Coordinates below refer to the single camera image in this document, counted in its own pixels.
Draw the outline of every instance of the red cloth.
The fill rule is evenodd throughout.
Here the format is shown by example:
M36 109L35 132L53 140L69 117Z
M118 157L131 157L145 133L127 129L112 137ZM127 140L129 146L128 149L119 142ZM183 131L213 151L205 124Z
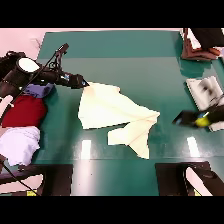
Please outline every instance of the red cloth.
M38 127L47 113L47 108L41 98L33 96L19 96L14 107L5 114L2 127Z

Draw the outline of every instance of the green table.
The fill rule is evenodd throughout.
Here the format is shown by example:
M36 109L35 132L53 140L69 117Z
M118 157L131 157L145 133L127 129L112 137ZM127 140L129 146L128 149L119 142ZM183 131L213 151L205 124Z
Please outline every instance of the green table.
M44 63L68 43L63 70L87 81L116 85L135 103L161 113L149 134L150 159L123 145L108 146L117 127L83 130L77 117L82 90L57 86L46 98L41 149L33 163L73 163L72 195L158 195L157 162L209 161L224 180L224 132L211 133L172 125L181 110L197 110L185 86L187 78L215 75L224 85L220 60L180 59L182 39L169 31L95 31L46 33L38 62ZM194 137L200 158L192 158L187 139ZM81 160L82 141L91 140L91 160Z

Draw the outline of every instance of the white wall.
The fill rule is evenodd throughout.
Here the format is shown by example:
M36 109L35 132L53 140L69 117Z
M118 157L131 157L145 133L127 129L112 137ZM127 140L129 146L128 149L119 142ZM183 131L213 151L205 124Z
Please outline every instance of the white wall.
M0 28L0 57L7 51L23 51L27 57L36 59L38 44L31 39L38 39L40 44L46 32L87 31L87 30L179 30L180 28Z

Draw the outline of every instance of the stack of clothes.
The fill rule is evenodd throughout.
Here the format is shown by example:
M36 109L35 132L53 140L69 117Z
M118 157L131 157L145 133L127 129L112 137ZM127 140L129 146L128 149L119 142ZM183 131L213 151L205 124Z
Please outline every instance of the stack of clothes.
M0 127L0 156L9 165L29 165L33 153L39 149L41 120L47 113L43 98L54 84L45 86L30 84L14 102L2 120Z
M211 61L223 56L222 28L183 28L180 34L184 41L182 59Z

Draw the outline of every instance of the blue garment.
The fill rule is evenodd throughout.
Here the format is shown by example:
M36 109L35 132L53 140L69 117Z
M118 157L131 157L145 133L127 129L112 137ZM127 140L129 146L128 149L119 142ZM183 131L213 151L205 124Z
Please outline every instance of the blue garment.
M46 86L29 84L23 92L35 98L43 98L50 93L53 87L54 84L51 83L48 83Z

